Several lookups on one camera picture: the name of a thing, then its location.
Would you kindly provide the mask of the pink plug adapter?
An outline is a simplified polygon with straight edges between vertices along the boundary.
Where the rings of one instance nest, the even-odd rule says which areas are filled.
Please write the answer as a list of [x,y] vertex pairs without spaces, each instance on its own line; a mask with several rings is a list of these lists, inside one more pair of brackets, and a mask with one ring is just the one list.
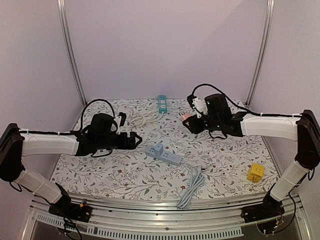
[[185,113],[184,115],[181,116],[181,121],[184,122],[185,120],[187,120],[191,116],[192,115],[190,113]]

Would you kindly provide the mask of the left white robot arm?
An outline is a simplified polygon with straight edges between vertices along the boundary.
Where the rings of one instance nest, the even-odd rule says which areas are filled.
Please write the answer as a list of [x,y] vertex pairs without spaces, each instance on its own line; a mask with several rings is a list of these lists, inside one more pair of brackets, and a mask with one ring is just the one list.
[[31,131],[11,123],[0,138],[0,178],[27,188],[55,204],[63,217],[70,217],[75,211],[74,205],[66,200],[69,196],[64,189],[41,174],[27,170],[22,158],[32,155],[85,157],[99,150],[134,150],[143,139],[134,131],[121,131],[125,120],[123,112],[115,117],[98,113],[84,129],[70,132]]

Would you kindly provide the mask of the light blue plug adapter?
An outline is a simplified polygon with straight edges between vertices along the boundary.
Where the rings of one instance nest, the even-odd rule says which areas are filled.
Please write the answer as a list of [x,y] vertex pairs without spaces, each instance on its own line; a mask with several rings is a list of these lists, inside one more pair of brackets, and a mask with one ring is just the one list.
[[155,147],[154,147],[154,154],[156,156],[160,156],[163,153],[163,144],[162,143],[158,143]]

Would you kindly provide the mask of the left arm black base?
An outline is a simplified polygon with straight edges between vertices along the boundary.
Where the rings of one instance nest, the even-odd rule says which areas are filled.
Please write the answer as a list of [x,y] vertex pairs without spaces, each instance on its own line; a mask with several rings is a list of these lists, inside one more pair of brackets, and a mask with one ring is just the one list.
[[59,217],[88,223],[92,210],[93,208],[87,205],[87,199],[83,199],[80,203],[73,203],[69,196],[62,196],[56,203],[50,204],[48,212]]

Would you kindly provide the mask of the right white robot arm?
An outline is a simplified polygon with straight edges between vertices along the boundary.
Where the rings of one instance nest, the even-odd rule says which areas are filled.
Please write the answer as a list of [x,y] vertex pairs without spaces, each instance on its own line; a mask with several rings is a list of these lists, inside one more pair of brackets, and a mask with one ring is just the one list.
[[239,112],[232,113],[226,96],[221,93],[203,100],[191,94],[187,101],[196,114],[186,117],[182,124],[192,134],[220,131],[225,137],[264,136],[297,142],[293,163],[269,191],[270,199],[258,208],[262,218],[274,214],[278,210],[277,202],[282,201],[320,163],[320,126],[311,110],[296,115],[280,115],[253,113],[241,108]]

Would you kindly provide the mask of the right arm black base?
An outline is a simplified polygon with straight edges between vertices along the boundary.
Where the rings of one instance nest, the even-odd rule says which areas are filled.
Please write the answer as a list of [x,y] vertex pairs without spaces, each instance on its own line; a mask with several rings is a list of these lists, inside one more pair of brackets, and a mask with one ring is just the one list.
[[285,213],[282,201],[277,201],[266,195],[262,203],[246,206],[241,209],[240,217],[245,223],[259,222],[257,229],[264,235],[273,235],[284,223]]

